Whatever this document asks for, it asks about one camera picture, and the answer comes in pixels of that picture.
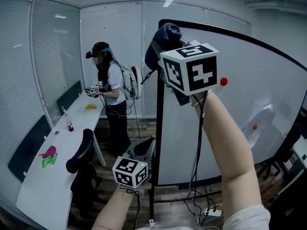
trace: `white sleeve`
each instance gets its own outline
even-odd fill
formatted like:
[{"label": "white sleeve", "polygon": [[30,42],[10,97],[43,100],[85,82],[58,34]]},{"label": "white sleeve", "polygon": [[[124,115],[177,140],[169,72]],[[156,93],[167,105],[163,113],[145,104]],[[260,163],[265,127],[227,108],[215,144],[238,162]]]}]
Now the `white sleeve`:
[{"label": "white sleeve", "polygon": [[121,70],[117,66],[110,66],[109,71],[107,72],[107,82],[111,86],[111,89],[118,89],[121,87],[123,82],[123,77],[121,75]]},{"label": "white sleeve", "polygon": [[233,214],[223,230],[269,230],[271,215],[263,205],[256,205]]}]

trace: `yellow object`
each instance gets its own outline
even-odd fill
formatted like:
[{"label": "yellow object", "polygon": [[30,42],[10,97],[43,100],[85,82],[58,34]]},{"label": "yellow object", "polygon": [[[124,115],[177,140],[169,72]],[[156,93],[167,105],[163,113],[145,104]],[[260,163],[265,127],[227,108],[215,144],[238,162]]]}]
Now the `yellow object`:
[{"label": "yellow object", "polygon": [[86,108],[86,109],[96,109],[97,106],[94,105],[94,104],[88,104],[85,108]]}]

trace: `bottle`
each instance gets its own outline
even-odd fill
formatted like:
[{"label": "bottle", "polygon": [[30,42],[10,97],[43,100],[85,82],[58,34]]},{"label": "bottle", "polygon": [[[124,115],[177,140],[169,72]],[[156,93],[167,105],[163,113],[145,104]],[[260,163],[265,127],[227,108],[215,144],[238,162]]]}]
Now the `bottle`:
[{"label": "bottle", "polygon": [[66,124],[67,124],[67,128],[70,132],[73,131],[73,126],[72,126],[72,123],[71,123],[71,119],[69,118],[66,110],[64,109],[64,107],[62,106],[62,110],[64,112],[64,116],[65,116],[65,120],[66,120]]}]

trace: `backpack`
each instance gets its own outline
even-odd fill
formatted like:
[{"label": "backpack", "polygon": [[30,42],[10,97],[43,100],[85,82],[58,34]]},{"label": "backpack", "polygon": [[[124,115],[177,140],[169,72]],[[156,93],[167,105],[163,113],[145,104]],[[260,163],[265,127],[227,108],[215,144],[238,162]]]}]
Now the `backpack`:
[{"label": "backpack", "polygon": [[137,67],[120,66],[123,75],[124,85],[122,92],[126,100],[137,100],[142,95],[142,74]]}]

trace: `pink cloth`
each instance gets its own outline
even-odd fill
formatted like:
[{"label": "pink cloth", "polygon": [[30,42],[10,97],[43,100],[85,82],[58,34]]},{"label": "pink cloth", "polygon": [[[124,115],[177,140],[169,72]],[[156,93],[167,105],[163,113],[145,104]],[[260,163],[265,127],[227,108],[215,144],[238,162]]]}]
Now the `pink cloth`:
[{"label": "pink cloth", "polygon": [[48,148],[48,150],[45,153],[40,154],[39,156],[43,155],[43,159],[48,157],[48,156],[53,157],[54,154],[56,153],[56,151],[57,151],[56,147],[51,146],[51,147]]}]

